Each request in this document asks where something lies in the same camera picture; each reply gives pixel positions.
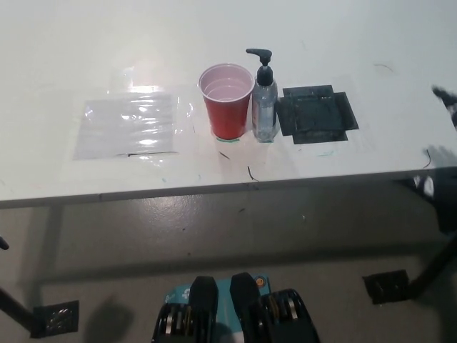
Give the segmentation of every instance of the plastic sheet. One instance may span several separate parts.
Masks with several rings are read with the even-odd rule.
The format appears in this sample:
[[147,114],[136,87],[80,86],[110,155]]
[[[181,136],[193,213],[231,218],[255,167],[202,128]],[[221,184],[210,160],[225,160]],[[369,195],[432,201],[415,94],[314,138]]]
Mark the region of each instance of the plastic sheet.
[[85,103],[75,159],[174,151],[177,97],[158,87],[134,87]]

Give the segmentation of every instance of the concrete floor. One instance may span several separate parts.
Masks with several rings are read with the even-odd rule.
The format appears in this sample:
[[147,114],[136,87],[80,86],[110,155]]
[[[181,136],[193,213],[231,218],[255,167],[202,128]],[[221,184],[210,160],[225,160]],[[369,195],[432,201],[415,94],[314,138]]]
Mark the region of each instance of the concrete floor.
[[[362,276],[415,277],[445,242],[394,183],[0,211],[0,287],[27,307],[80,301],[48,343],[150,342],[165,293],[200,274],[264,272],[298,290],[323,343],[457,342],[456,265],[417,302],[373,306]],[[2,342],[31,342],[0,313]]]

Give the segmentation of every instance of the red solo cup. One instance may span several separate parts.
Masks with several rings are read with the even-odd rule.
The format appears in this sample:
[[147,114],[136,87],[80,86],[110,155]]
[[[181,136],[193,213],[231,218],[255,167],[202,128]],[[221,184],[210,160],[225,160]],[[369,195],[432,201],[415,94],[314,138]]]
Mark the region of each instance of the red solo cup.
[[230,63],[212,66],[200,76],[199,87],[217,137],[230,140],[243,135],[254,82],[247,69]]

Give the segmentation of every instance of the hand sanitizer bottle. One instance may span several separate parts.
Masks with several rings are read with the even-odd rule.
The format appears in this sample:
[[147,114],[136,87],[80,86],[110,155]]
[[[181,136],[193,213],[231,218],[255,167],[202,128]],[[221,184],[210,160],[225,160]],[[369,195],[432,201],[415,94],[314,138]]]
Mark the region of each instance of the hand sanitizer bottle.
[[278,101],[278,86],[273,79],[273,70],[268,66],[272,53],[264,49],[247,49],[246,52],[259,56],[262,63],[257,71],[256,84],[252,91],[253,133],[261,143],[272,142],[276,133]]

